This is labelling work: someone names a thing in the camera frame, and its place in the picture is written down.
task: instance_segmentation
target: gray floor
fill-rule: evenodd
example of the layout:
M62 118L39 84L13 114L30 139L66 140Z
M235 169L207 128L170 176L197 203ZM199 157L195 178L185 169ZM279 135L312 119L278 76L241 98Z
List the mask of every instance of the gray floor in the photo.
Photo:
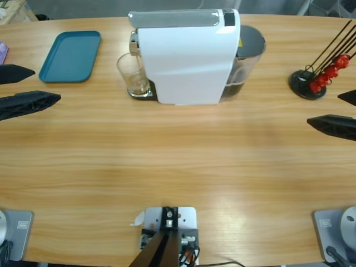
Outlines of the gray floor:
M332 3L335 0L320 1ZM129 11L192 9L198 8L201 4L201 8L233 8L235 0L27 0L27 2L36 14L46 14L53 19L65 19L122 17ZM242 0L239 12L294 15L303 3L304 0Z

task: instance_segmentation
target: label sticker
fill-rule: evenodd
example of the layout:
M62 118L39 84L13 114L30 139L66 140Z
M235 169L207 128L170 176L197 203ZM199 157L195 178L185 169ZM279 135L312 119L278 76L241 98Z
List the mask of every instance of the label sticker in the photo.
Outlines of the label sticker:
M28 221L18 221L17 229L27 229Z
M330 221L330 219L319 220L319 222L320 222L320 226L322 228L331 227L332 226L332 221Z

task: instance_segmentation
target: black rod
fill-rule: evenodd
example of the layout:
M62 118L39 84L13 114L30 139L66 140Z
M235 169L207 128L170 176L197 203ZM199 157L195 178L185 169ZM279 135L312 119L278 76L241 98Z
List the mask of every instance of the black rod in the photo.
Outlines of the black rod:
M319 65L319 67L317 67L317 69L315 70L315 73L317 73L318 71L319 71L319 73L321 73L322 71L323 71L323 69L325 68L325 66L327 66L328 64L330 64L330 62L335 58L335 56L337 56L337 55L339 55L340 54L340 51L342 51L342 49L344 49L344 47L347 45L347 44L349 44L349 42L350 42L350 40L354 37L356 35L356 31L341 45L341 47L334 53L334 54L332 54L335 50L336 50L336 48L338 48L339 47L339 45L342 43L342 41L336 46L336 48L334 48L333 50L332 50L332 52L330 53L330 55L323 61L323 63L325 62L325 64L323 64L323 63L321 63L320 65Z
M349 20L348 23L346 23L346 25L340 30L340 32L338 33L338 35L335 36L335 38L329 43L329 45L324 49L324 51L316 58L316 60L314 60L314 62L309 65L309 68L311 68L315 63L316 61L318 61L318 59L320 59L320 57L326 52L326 50L335 42L335 40L340 36L340 34L346 29L347 26L349 26L349 24L351 23L352 19Z
M356 55L356 51L352 54L352 56L350 57L350 59L353 58L355 55Z
M347 54L348 52L350 52L350 50L352 48L354 48L355 44L356 44L356 36L355 36L355 38L352 39L350 44L345 48L345 51L343 52L343 54Z
M317 73L319 71L319 68L328 60L330 60L330 56L334 53L336 49L345 41L345 39L350 35L350 33L356 28L356 25L354 25L348 33L341 39L341 41L334 47L334 49L328 54L328 56L322 61L322 63L315 69L314 73Z

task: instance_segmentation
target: glass cup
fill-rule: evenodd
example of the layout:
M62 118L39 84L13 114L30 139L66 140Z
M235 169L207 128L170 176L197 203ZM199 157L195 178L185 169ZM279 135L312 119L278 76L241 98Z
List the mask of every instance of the glass cup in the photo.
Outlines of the glass cup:
M124 54L118 59L116 66L131 96L144 96L150 92L150 83L141 57L132 56L130 53Z

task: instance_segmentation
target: black stand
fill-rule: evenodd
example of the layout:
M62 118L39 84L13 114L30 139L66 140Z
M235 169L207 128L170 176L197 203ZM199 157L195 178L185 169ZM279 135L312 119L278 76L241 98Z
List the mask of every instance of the black stand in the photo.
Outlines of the black stand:
M309 100L316 100L325 95L327 87L322 87L320 93L313 93L309 84L314 76L315 74L309 71L296 71L289 76L289 86L296 95Z

